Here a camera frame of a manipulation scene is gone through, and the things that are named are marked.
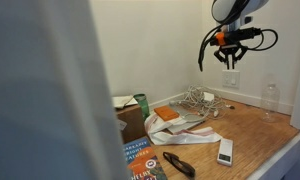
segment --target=wooden countertop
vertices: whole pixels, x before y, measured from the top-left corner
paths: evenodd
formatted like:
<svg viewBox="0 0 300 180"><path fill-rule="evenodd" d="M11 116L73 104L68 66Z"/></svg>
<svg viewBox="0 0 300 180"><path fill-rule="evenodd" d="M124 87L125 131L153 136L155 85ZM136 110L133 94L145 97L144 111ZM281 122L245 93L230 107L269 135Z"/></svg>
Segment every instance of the wooden countertop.
<svg viewBox="0 0 300 180"><path fill-rule="evenodd" d="M232 167L217 163L220 142L165 146L152 144L169 179L183 180L186 176L163 158L164 151L174 153L182 161L191 164L196 169L195 179L246 179L299 133L290 125L288 115L276 114L277 122L266 123L261 120L259 108L233 101L227 101L227 104L235 106L235 109L228 109L221 119L208 119L193 130L210 126L224 138L232 139Z"/></svg>

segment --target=book cover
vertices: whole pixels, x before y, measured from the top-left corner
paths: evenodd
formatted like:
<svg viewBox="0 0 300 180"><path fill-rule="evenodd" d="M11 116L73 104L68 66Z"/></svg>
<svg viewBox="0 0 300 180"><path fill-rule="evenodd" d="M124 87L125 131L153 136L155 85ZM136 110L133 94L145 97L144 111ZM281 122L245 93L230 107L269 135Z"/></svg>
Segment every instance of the book cover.
<svg viewBox="0 0 300 180"><path fill-rule="evenodd" d="M167 180L162 166L146 137L124 145L131 180Z"/></svg>

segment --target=orange object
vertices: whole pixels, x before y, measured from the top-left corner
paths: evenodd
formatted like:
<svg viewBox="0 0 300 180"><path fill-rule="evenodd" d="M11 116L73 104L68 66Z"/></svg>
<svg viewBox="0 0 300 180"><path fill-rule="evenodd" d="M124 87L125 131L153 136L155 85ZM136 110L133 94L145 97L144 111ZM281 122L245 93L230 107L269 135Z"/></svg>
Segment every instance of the orange object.
<svg viewBox="0 0 300 180"><path fill-rule="evenodd" d="M169 121L171 119L179 117L179 114L171 109L169 106L161 106L154 109L154 112L158 114L164 121Z"/></svg>
<svg viewBox="0 0 300 180"><path fill-rule="evenodd" d="M216 35L216 38L218 39L218 43L219 43L220 46L223 46L223 45L226 44L226 42L224 41L224 33L222 33L222 32L218 33Z"/></svg>

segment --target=white baseboard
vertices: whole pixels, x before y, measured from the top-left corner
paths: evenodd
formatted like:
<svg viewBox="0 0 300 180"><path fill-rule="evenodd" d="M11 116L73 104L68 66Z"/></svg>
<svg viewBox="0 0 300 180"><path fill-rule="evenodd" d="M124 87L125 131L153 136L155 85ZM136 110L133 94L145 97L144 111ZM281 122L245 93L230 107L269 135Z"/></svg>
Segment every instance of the white baseboard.
<svg viewBox="0 0 300 180"><path fill-rule="evenodd" d="M224 99L229 99L229 100L232 100L232 101L237 101L237 102L248 104L248 105L251 105L251 106L260 107L260 97L254 97L254 96L249 96L249 95L246 95L246 94L239 94L239 93L229 92L229 91L225 91L225 90L221 90L221 89L214 89L214 90L217 91L222 96L222 98L224 98ZM181 99L183 99L183 94L184 93L181 93L181 94L163 99L161 101L151 103L149 105L149 108L152 111L156 107L169 104L169 102L172 101L172 100L181 100ZM278 109L279 109L278 112L280 112L280 113L291 115L292 110L293 110L293 105L279 103L279 108Z"/></svg>

